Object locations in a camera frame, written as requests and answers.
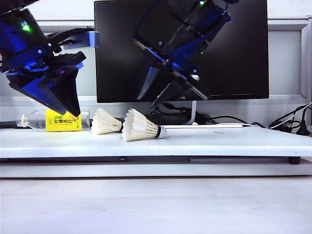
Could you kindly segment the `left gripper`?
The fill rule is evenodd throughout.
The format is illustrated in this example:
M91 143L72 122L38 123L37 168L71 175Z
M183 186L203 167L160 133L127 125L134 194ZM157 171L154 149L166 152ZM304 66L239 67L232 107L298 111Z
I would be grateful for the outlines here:
M62 54L61 43L2 43L0 71L6 73L9 86L40 104L65 114L80 115L76 78L86 56ZM38 87L40 81L57 80L53 94Z

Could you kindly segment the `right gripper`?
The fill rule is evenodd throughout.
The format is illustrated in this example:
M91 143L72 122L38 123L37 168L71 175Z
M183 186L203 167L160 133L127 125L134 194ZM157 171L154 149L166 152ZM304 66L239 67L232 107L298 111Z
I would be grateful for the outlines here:
M207 99L210 92L200 84L198 69L191 59L205 51L209 40L210 1L155 1L135 30L134 41L143 50L147 63L137 99L143 99L159 78L165 85L151 109L189 90Z

